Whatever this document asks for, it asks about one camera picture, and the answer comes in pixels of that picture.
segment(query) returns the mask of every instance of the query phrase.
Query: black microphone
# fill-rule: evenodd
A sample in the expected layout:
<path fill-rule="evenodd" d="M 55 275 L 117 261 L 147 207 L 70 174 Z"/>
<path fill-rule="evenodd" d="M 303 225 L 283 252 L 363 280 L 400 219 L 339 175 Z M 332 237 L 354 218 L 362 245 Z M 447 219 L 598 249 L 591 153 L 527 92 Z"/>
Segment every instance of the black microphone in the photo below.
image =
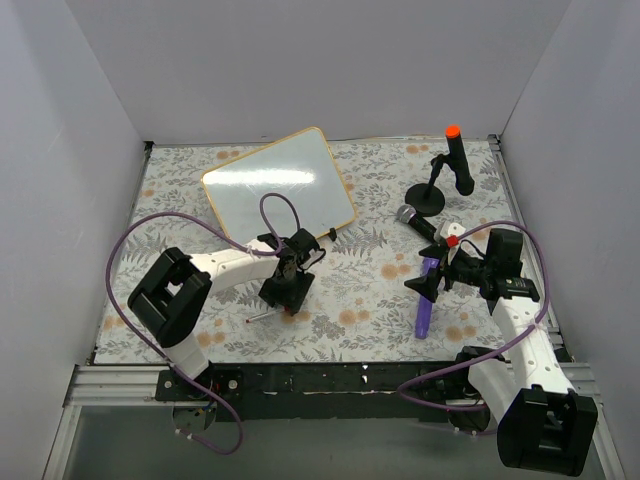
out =
<path fill-rule="evenodd" d="M 410 225 L 416 232 L 422 235 L 430 242 L 435 242 L 434 235 L 436 234 L 436 227 L 427 222 L 416 212 L 416 209 L 411 205 L 402 205 L 398 209 L 396 218 L 402 223 Z"/>
<path fill-rule="evenodd" d="M 456 174 L 456 190 L 460 195 L 471 195 L 475 182 L 471 178 L 469 173 L 469 162 L 467 161 L 467 154 L 464 152 L 464 145 L 462 144 L 462 136 L 460 135 L 460 127 L 457 125 L 451 125 L 445 131 L 447 137 L 447 144 L 449 145 L 449 158 L 447 164 L 449 168 Z"/>

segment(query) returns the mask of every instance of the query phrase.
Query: white wall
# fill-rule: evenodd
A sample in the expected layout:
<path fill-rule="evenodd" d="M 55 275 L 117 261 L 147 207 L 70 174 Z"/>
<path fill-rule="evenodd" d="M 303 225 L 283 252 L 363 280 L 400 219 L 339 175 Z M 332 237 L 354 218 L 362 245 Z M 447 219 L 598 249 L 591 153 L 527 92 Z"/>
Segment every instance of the white wall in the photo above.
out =
<path fill-rule="evenodd" d="M 42 476 L 143 144 L 64 0 L 0 2 L 0 478 Z"/>
<path fill-rule="evenodd" d="M 573 0 L 503 136 L 553 303 L 640 478 L 640 3 Z"/>
<path fill-rule="evenodd" d="M 145 140 L 500 133 L 569 0 L 67 0 Z"/>

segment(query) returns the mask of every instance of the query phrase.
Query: floral tablecloth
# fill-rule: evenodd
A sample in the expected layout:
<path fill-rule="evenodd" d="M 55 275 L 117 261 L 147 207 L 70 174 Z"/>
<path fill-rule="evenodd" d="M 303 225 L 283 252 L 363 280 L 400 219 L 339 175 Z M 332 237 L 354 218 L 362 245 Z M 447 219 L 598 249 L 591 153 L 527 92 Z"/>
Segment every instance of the floral tablecloth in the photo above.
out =
<path fill-rule="evenodd" d="M 511 218 L 505 191 L 489 145 L 466 141 L 476 189 L 461 197 L 445 167 L 438 179 L 447 204 L 431 219 L 457 221 L 467 228 Z M 174 210 L 218 222 L 202 190 L 202 172 L 251 150 L 248 146 L 155 147 L 147 165 L 133 220 Z M 358 210 L 357 219 L 327 237 L 323 262 L 302 310 L 291 317 L 268 314 L 258 297 L 259 282 L 211 296 L 196 326 L 200 345 L 214 362 L 450 360 L 463 345 L 501 345 L 500 331 L 473 288 L 457 284 L 441 294 L 433 309 L 429 336 L 414 337 L 418 294 L 403 286 L 420 274 L 418 251 L 426 242 L 395 220 L 411 185 L 429 177 L 429 160 L 446 150 L 444 140 L 334 143 L 331 150 Z M 486 246 L 486 232 L 473 240 Z M 185 253 L 226 248 L 197 225 L 162 218 L 138 228 L 129 238 L 114 277 L 124 305 L 159 252 L 178 246 Z M 135 316 L 127 309 L 136 324 Z M 156 363 L 160 358 L 126 328 L 111 306 L 105 309 L 94 362 Z"/>

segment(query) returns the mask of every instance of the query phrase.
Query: microphone head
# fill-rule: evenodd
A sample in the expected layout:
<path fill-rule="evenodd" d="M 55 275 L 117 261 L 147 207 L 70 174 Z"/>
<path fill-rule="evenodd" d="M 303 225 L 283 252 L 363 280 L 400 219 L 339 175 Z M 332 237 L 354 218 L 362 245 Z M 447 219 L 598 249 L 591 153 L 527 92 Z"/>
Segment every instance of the microphone head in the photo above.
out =
<path fill-rule="evenodd" d="M 396 218 L 402 223 L 409 223 L 409 220 L 416 214 L 416 209 L 411 205 L 402 205 L 396 213 Z"/>

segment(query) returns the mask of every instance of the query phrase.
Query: purple tube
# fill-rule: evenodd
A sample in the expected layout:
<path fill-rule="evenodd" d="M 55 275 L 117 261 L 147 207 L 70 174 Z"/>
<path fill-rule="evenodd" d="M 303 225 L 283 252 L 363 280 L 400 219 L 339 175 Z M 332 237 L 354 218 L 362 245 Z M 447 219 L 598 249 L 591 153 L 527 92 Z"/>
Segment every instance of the purple tube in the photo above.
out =
<path fill-rule="evenodd" d="M 429 270 L 436 268 L 439 261 L 435 258 L 425 258 L 422 262 L 422 275 L 429 273 Z M 431 310 L 433 303 L 420 295 L 418 303 L 418 316 L 416 317 L 416 338 L 425 339 L 429 334 L 429 324 L 431 323 Z"/>

